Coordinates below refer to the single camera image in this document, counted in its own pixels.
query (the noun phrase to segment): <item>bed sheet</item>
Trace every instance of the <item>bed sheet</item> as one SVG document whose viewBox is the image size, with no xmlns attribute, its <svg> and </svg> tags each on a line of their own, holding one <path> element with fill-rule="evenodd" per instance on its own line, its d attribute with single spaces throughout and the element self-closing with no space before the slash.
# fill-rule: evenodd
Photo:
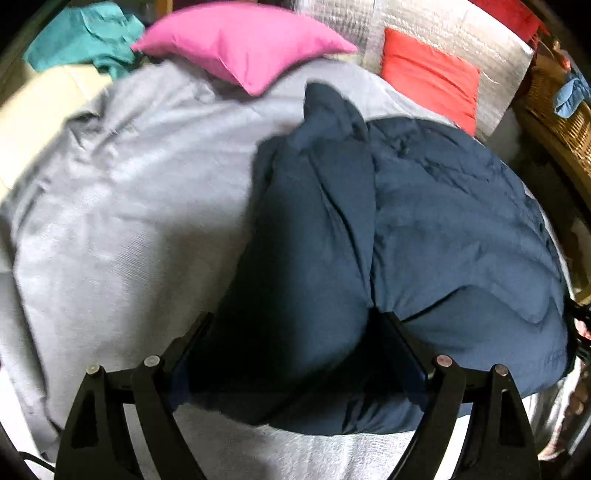
<svg viewBox="0 0 591 480">
<path fill-rule="evenodd" d="M 65 424 L 86 365 L 136 365 L 215 309 L 248 241 L 257 143 L 301 122 L 309 80 L 333 85 L 366 119 L 449 123 L 351 64 L 311 61 L 252 99 L 174 59 L 83 107 L 16 182 L 0 209 L 0 355 L 38 443 L 51 443 L 50 422 Z M 144 475 L 157 478 L 126 413 Z M 212 480 L 387 478 L 412 435 L 309 437 L 194 407 L 175 417 Z M 467 420 L 438 478 L 450 476 Z"/>
</svg>

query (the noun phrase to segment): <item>metal screw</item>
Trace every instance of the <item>metal screw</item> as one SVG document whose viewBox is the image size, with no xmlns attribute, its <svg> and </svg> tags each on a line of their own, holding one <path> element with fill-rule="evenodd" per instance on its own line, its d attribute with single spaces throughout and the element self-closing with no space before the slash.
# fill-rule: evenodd
<svg viewBox="0 0 591 480">
<path fill-rule="evenodd" d="M 453 363 L 453 360 L 449 358 L 447 355 L 438 355 L 436 358 L 436 362 L 441 367 L 450 367 Z"/>
<path fill-rule="evenodd" d="M 160 357 L 158 355 L 150 355 L 149 357 L 144 360 L 144 365 L 146 367 L 155 367 L 160 363 Z"/>
<path fill-rule="evenodd" d="M 503 364 L 496 364 L 495 372 L 497 372 L 502 377 L 506 377 L 509 374 L 509 369 Z"/>
<path fill-rule="evenodd" d="M 95 375 L 99 372 L 100 370 L 100 365 L 97 364 L 92 364 L 89 365 L 88 367 L 86 367 L 86 373 L 89 375 Z"/>
</svg>

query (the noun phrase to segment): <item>silver foil wall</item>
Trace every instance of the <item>silver foil wall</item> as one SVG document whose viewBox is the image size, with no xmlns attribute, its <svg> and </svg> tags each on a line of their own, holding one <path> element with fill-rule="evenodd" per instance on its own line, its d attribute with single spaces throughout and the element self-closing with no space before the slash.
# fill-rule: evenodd
<svg viewBox="0 0 591 480">
<path fill-rule="evenodd" d="M 287 0 L 291 9 L 327 24 L 379 74 L 384 28 L 411 35 L 480 69 L 476 136 L 484 141 L 515 96 L 533 51 L 469 0 Z"/>
</svg>

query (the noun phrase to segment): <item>blue cloth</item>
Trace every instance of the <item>blue cloth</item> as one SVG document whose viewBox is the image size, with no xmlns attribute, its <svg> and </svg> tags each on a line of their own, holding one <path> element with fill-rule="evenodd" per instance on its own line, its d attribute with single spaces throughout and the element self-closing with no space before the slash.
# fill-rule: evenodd
<svg viewBox="0 0 591 480">
<path fill-rule="evenodd" d="M 93 63 L 111 78 L 124 77 L 138 66 L 131 45 L 145 27 L 118 5 L 102 2 L 86 8 L 66 8 L 46 26 L 24 55 L 36 71 L 59 65 Z"/>
<path fill-rule="evenodd" d="M 577 68 L 573 67 L 566 79 L 566 84 L 554 96 L 554 112 L 562 118 L 569 118 L 581 102 L 591 99 L 589 84 Z"/>
<path fill-rule="evenodd" d="M 457 128 L 365 123 L 327 85 L 308 85 L 304 118 L 259 146 L 252 239 L 169 405 L 305 434 L 415 429 L 370 309 L 463 367 L 507 365 L 523 396 L 556 383 L 566 283 L 521 180 Z"/>
</svg>

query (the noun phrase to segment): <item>teal cloth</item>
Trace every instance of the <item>teal cloth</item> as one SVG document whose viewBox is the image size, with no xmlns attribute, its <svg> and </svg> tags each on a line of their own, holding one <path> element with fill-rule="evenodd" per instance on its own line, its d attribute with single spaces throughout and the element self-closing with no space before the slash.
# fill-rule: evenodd
<svg viewBox="0 0 591 480">
<path fill-rule="evenodd" d="M 46 26 L 24 55 L 36 71 L 58 65 L 93 63 L 111 78 L 126 76 L 139 65 L 131 46 L 145 27 L 117 4 L 102 2 L 85 8 L 66 8 Z"/>
</svg>

